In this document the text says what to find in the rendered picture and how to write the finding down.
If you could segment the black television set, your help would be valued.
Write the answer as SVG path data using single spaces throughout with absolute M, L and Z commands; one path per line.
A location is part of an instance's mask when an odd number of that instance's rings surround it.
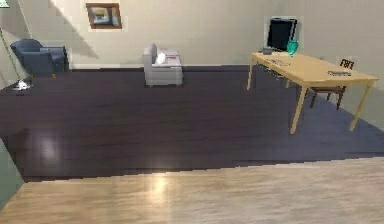
M 288 43 L 295 36 L 296 26 L 296 19 L 271 18 L 267 46 L 275 50 L 286 51 Z

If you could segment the teal glass vase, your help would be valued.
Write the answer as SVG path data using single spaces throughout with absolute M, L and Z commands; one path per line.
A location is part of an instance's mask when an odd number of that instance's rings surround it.
M 299 47 L 299 42 L 297 40 L 289 41 L 287 44 L 287 53 L 290 56 L 293 56 L 296 53 L 298 47 Z

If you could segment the light wooden table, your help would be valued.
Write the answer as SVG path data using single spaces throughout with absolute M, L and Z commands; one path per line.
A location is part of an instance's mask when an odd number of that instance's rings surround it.
M 354 113 L 354 117 L 350 122 L 349 130 L 353 131 L 361 114 L 362 108 L 368 98 L 370 90 L 378 78 L 372 75 L 358 72 L 336 66 L 327 61 L 320 60 L 315 57 L 294 54 L 290 56 L 284 52 L 273 52 L 271 55 L 264 55 L 263 53 L 252 53 L 249 63 L 249 73 L 247 80 L 247 90 L 251 88 L 253 78 L 253 65 L 254 63 L 261 64 L 270 68 L 273 71 L 281 74 L 290 82 L 296 83 L 301 87 L 301 92 L 297 106 L 295 109 L 294 118 L 290 128 L 290 133 L 296 132 L 298 120 L 302 111 L 306 92 L 311 87 L 336 87 L 336 86 L 354 86 L 365 85 L 364 94 L 360 103 Z M 351 72 L 351 76 L 331 76 L 328 71 L 346 71 Z

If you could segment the dark brown wooden chair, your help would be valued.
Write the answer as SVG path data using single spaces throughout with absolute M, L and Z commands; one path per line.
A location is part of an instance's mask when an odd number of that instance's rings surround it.
M 340 65 L 344 68 L 348 69 L 353 69 L 354 62 L 347 60 L 347 59 L 342 59 L 340 62 Z M 326 93 L 327 94 L 327 99 L 330 99 L 330 96 L 332 94 L 337 94 L 338 95 L 338 101 L 336 104 L 336 109 L 340 108 L 341 100 L 343 98 L 343 95 L 345 93 L 346 87 L 345 86 L 336 86 L 336 87 L 312 87 L 311 88 L 313 92 L 313 96 L 311 99 L 310 107 L 314 106 L 316 97 L 319 93 Z

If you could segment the silver floor lamp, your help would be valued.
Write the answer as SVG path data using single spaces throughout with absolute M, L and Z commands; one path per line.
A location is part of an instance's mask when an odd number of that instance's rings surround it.
M 0 9 L 8 9 L 8 8 L 9 8 L 9 4 L 7 3 L 7 0 L 0 0 Z M 10 48 L 9 48 L 5 38 L 4 38 L 4 34 L 3 34 L 3 31 L 1 28 L 0 28 L 0 40 L 2 41 L 2 43 L 4 45 L 4 48 L 5 48 L 7 55 L 8 55 L 8 58 L 12 64 L 12 67 L 16 73 L 16 76 L 17 76 L 17 81 L 13 84 L 13 90 L 23 91 L 23 90 L 31 89 L 33 87 L 33 85 L 31 83 L 24 81 L 20 77 L 20 74 L 17 71 L 16 64 L 15 64 L 15 62 L 11 56 Z

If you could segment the brown framed wall picture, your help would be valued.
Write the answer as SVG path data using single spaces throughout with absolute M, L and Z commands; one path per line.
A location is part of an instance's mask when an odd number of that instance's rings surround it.
M 121 29 L 122 22 L 118 3 L 86 3 L 92 29 Z

